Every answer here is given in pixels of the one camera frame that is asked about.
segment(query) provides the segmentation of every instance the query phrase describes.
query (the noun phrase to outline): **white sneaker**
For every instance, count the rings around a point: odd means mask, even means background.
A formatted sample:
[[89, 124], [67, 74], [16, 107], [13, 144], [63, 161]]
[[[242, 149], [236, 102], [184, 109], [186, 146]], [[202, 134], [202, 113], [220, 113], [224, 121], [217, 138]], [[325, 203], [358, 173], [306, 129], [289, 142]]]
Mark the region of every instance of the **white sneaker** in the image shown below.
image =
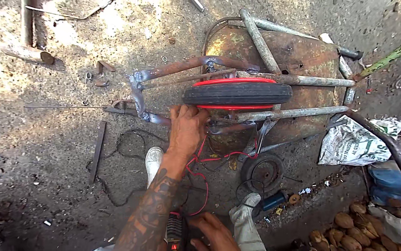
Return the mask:
[[146, 171], [148, 173], [148, 185], [147, 189], [151, 185], [157, 171], [159, 170], [160, 163], [162, 163], [162, 157], [164, 156], [164, 151], [158, 146], [153, 146], [148, 150], [145, 158]]

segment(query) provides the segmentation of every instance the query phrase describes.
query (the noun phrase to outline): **galvanized steel pipe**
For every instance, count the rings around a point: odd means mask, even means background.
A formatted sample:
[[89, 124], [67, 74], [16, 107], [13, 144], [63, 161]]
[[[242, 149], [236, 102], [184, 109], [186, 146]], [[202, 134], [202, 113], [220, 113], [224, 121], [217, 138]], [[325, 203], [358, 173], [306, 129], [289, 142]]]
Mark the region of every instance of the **galvanized steel pipe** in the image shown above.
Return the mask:
[[249, 11], [246, 8], [242, 8], [239, 10], [239, 14], [241, 15], [242, 21], [246, 25], [247, 31], [249, 32], [256, 49], [258, 49], [259, 55], [263, 59], [264, 64], [271, 73], [281, 75], [281, 70], [276, 63], [275, 58], [273, 58], [273, 55], [264, 41], [264, 38], [261, 36], [261, 33], [259, 33], [258, 27], [256, 27], [256, 24], [250, 16]]

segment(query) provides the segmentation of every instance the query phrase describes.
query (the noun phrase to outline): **wheelbarrow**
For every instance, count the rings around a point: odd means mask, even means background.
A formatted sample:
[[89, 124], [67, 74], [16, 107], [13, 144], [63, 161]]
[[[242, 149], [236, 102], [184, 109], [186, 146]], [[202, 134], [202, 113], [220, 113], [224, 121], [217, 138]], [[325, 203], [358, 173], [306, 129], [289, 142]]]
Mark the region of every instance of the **wheelbarrow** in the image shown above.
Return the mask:
[[[222, 25], [209, 36], [210, 29], [204, 46], [205, 56], [129, 75], [137, 115], [147, 122], [170, 126], [169, 118], [146, 111], [142, 90], [157, 85], [142, 83], [202, 66], [199, 75], [182, 80], [210, 79], [186, 89], [183, 101], [213, 109], [207, 130], [212, 150], [225, 145], [227, 150], [244, 149], [244, 153], [252, 156], [323, 132], [333, 114], [346, 112], [385, 141], [401, 169], [401, 148], [397, 142], [351, 112], [348, 106], [342, 106], [348, 96], [346, 88], [353, 87], [356, 82], [336, 78], [341, 68], [341, 47], [298, 34], [259, 31], [245, 9], [240, 14], [245, 28]], [[360, 81], [372, 72], [367, 68], [347, 78]], [[245, 130], [249, 131], [244, 134], [247, 140], [237, 137]]]

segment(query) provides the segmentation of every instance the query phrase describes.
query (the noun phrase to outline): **wheel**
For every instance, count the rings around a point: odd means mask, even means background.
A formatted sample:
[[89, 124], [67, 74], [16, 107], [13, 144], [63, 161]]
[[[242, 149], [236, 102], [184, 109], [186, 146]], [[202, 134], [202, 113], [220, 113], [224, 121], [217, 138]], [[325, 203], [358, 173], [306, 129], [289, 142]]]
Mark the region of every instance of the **wheel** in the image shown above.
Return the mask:
[[282, 104], [292, 96], [290, 85], [283, 83], [215, 83], [185, 89], [182, 100], [187, 105], [206, 104]]
[[[264, 192], [272, 191], [281, 184], [284, 165], [282, 160], [273, 153], [261, 153], [256, 159], [248, 158], [241, 168], [241, 181], [249, 179], [260, 180], [264, 183]], [[246, 182], [247, 187], [257, 193], [263, 192], [260, 182]]]

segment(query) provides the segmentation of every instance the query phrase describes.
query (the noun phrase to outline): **flat steel bar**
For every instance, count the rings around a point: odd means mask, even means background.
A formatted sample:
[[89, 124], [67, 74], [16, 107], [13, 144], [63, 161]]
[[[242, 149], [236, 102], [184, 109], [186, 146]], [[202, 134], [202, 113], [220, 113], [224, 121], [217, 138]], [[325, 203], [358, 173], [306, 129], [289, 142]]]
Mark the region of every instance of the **flat steel bar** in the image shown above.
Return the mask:
[[97, 142], [95, 143], [95, 153], [93, 154], [92, 168], [90, 170], [89, 184], [93, 184], [97, 175], [98, 162], [100, 161], [100, 153], [102, 152], [103, 138], [105, 137], [106, 122], [100, 121], [98, 129]]

